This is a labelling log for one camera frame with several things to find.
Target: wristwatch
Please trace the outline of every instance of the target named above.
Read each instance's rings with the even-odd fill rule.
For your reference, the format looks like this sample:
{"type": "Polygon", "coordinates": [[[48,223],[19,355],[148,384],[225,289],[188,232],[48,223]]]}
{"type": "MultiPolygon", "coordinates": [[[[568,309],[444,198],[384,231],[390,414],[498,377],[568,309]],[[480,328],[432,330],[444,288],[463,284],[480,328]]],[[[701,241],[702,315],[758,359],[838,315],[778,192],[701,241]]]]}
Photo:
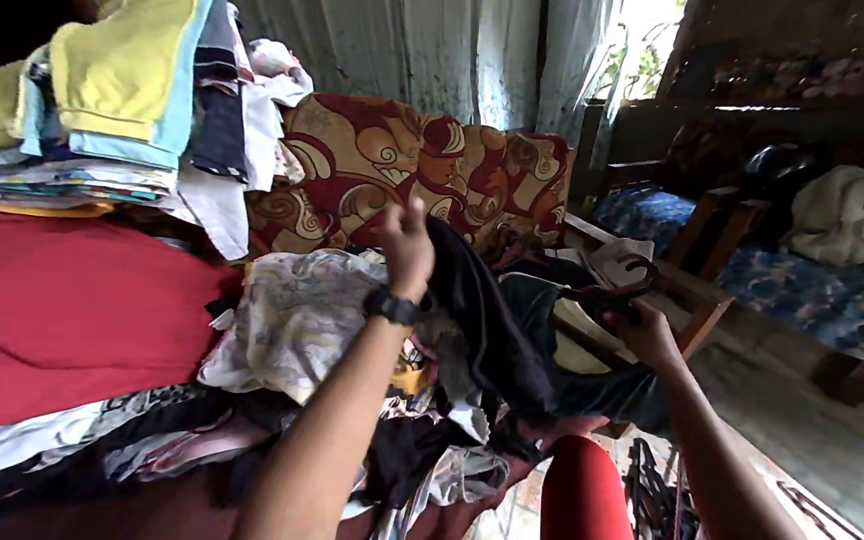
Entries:
{"type": "Polygon", "coordinates": [[[423,315],[423,311],[411,300],[393,296],[385,285],[368,293],[365,308],[366,315],[379,315],[404,326],[416,324],[423,315]]]}

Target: blue cushion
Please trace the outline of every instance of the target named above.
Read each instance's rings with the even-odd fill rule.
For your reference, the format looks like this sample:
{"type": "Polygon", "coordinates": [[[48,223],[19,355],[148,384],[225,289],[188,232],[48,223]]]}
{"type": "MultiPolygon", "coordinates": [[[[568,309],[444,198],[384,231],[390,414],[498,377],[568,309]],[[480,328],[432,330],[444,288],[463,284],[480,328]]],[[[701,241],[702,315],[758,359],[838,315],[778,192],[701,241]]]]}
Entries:
{"type": "Polygon", "coordinates": [[[834,267],[795,253],[742,247],[719,286],[740,304],[864,361],[864,264],[834,267]]]}
{"type": "Polygon", "coordinates": [[[695,202],[656,187],[634,187],[606,196],[592,217],[618,237],[652,240],[661,255],[686,225],[695,202]]]}

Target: red pants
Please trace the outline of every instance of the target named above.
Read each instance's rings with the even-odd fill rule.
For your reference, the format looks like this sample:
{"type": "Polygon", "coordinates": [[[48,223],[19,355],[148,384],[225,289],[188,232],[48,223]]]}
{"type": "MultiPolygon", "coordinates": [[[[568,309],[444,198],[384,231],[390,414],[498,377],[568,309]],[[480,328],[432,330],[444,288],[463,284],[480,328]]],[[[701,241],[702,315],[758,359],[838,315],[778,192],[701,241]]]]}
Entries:
{"type": "Polygon", "coordinates": [[[542,484],[541,539],[633,540],[625,489],[606,450],[567,435],[552,456],[542,484]]]}

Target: tiled floor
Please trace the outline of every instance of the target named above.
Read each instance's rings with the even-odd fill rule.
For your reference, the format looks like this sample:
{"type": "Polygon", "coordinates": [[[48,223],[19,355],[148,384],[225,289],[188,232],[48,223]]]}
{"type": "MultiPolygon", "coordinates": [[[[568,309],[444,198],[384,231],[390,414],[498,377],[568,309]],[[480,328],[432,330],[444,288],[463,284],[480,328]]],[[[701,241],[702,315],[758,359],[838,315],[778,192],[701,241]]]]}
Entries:
{"type": "MultiPolygon", "coordinates": [[[[675,323],[674,314],[670,319],[675,323]]],[[[715,410],[737,431],[738,447],[807,537],[830,538],[782,496],[778,482],[844,518],[851,532],[822,520],[834,540],[855,540],[864,537],[864,405],[836,403],[811,386],[807,376],[824,353],[809,338],[735,307],[689,364],[715,410]]],[[[637,430],[618,440],[599,434],[592,438],[625,474],[636,436],[645,436],[658,470],[665,471],[671,446],[664,439],[637,430]]],[[[538,540],[547,465],[510,489],[498,509],[484,513],[465,538],[538,540]]]]}

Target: corrugated metal wall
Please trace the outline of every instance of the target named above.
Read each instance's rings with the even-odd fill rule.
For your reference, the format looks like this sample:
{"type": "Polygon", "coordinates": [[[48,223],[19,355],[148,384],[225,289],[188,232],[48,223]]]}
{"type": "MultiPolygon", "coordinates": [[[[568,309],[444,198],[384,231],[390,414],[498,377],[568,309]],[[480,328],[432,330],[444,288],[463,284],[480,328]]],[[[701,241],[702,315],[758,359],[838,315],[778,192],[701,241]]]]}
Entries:
{"type": "Polygon", "coordinates": [[[318,91],[386,96],[501,130],[538,126],[576,145],[578,101],[612,0],[550,2],[540,96],[540,0],[236,4],[246,38],[285,43],[318,91]]]}

